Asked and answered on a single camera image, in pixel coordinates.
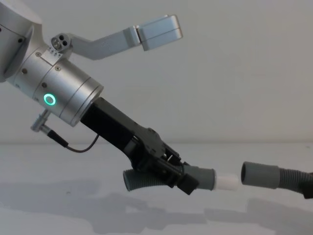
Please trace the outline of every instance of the cylindrical metal housing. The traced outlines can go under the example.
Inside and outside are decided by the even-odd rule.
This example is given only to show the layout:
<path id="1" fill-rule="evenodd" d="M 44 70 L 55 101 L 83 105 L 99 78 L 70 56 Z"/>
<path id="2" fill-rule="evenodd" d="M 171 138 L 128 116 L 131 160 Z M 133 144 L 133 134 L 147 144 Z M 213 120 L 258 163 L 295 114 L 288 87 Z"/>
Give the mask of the cylindrical metal housing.
<path id="1" fill-rule="evenodd" d="M 20 0 L 0 0 L 0 82 L 44 45 L 40 17 Z"/>
<path id="2" fill-rule="evenodd" d="M 0 22 L 0 82 L 5 81 L 4 74 L 24 40 L 25 37 L 8 30 Z"/>
<path id="3" fill-rule="evenodd" d="M 48 46 L 36 50 L 9 80 L 45 109 L 75 126 L 99 97 L 103 86 L 66 58 L 52 65 L 43 58 Z"/>

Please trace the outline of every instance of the robotic arm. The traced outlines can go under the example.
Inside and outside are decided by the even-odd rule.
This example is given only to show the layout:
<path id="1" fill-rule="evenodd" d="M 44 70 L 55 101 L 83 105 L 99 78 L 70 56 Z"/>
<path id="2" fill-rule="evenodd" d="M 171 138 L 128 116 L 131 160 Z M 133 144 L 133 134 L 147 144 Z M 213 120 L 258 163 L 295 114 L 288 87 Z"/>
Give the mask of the robotic arm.
<path id="1" fill-rule="evenodd" d="M 72 127 L 82 122 L 97 138 L 121 150 L 133 167 L 124 172 L 128 190 L 139 179 L 141 186 L 148 182 L 149 186 L 177 186 L 188 195 L 197 188 L 235 190 L 236 176 L 219 176 L 213 169 L 181 162 L 156 131 L 140 126 L 101 98 L 103 86 L 68 60 L 72 53 L 99 60 L 140 45 L 148 51 L 182 37 L 177 16 L 165 15 L 93 42 L 60 33 L 49 46 L 43 41 L 40 17 L 19 0 L 0 0 L 0 82 L 9 82 L 44 107 L 33 131 L 73 150 L 46 125 L 54 114 Z"/>

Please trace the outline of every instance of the screw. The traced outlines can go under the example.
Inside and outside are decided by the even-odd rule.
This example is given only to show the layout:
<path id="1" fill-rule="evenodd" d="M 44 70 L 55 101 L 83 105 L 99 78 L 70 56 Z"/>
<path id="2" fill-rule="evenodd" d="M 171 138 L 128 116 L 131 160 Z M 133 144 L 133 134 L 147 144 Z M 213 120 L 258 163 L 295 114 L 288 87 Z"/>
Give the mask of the screw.
<path id="1" fill-rule="evenodd" d="M 61 43 L 59 42 L 59 40 L 58 39 L 56 39 L 56 38 L 52 38 L 51 39 L 51 43 L 52 43 L 52 46 L 54 47 L 54 49 L 56 49 L 56 50 L 59 50 L 59 49 L 61 49 Z"/>
<path id="2" fill-rule="evenodd" d="M 22 74 L 27 74 L 27 73 L 28 73 L 27 69 L 22 69 Z"/>

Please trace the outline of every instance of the white table surface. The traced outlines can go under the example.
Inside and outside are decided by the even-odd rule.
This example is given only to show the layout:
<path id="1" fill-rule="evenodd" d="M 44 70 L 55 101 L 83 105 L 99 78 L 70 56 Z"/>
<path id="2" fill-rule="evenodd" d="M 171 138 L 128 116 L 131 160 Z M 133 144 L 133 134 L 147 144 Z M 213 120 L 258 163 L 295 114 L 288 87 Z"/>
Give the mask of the white table surface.
<path id="1" fill-rule="evenodd" d="M 244 161 L 313 171 L 313 144 L 173 144 L 191 165 L 240 175 Z M 0 145 L 1 235 L 312 235 L 313 200 L 277 189 L 127 192 L 110 145 Z"/>

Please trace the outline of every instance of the white plastic tube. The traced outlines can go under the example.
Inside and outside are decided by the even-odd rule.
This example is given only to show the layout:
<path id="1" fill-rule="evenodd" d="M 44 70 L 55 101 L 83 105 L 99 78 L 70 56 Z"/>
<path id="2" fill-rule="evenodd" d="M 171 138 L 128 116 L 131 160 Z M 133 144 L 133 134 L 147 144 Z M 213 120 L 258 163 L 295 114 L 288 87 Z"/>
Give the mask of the white plastic tube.
<path id="1" fill-rule="evenodd" d="M 220 174 L 215 172 L 214 190 L 236 191 L 239 187 L 239 178 L 234 174 Z"/>

